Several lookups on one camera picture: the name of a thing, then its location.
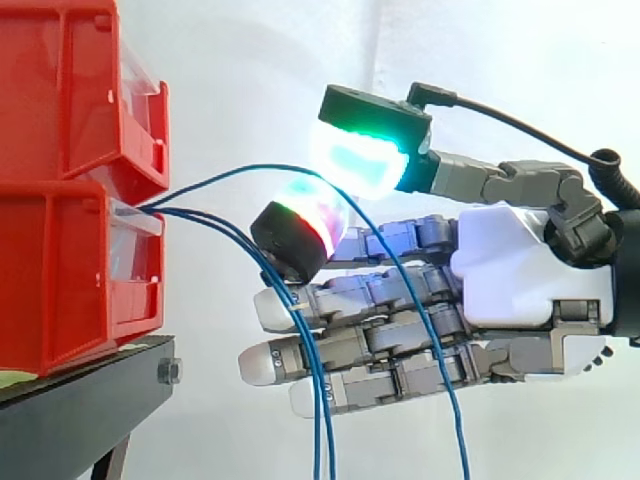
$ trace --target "screw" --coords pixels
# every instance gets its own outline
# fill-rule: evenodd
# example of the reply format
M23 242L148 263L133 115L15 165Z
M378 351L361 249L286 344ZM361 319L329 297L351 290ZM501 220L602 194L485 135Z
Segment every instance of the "screw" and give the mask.
M164 385L177 385L182 380L182 360L164 358L158 364L158 382Z

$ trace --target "green light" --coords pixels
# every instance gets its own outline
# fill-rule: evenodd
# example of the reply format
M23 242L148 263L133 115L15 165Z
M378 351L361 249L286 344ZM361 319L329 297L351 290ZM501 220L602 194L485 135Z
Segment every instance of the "green light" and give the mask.
M377 200L394 190L409 163L390 140L346 132L318 122L312 162L329 182L351 195Z
M349 205L327 182L303 175L279 192L274 201L309 224L322 240L327 257L334 254L349 226Z

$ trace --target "clear plastic window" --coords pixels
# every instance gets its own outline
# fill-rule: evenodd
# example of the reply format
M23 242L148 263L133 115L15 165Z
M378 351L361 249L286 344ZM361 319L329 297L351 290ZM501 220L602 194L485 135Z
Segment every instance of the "clear plastic window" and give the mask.
M148 242L152 237L162 235L162 221L112 199L110 228L111 279L121 282L151 280L147 278Z
M140 59L120 35L120 76L124 108L148 133L151 133L149 96L160 93L160 82L142 66Z

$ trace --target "red plastic drawer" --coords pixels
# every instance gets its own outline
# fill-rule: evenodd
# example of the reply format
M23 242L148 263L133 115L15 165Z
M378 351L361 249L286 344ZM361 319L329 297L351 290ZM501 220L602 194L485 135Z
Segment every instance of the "red plastic drawer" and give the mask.
M47 375L162 326L163 229L94 182L0 183L0 370Z
M94 179L139 204L168 188L168 90L113 0L0 0L0 181Z

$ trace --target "white background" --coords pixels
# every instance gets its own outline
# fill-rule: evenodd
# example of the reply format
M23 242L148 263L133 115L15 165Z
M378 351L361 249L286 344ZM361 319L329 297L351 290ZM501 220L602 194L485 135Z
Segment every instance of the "white background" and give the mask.
M129 38L166 80L172 185L254 162L306 163L326 83L402 98L413 80L504 108L587 152L613 146L640 183L640 35L609 0L121 0ZM434 147L485 160L564 160L464 111L433 112ZM247 227L282 184L247 174L179 203ZM396 195L378 221L458 206ZM132 437L125 479L311 477L312 425L286 387L256 389L236 358L263 341L257 269L214 233L171 221L167 333L185 375ZM552 385L459 393L475 480L638 478L640 352ZM335 419L339 477L461 478L444 396Z

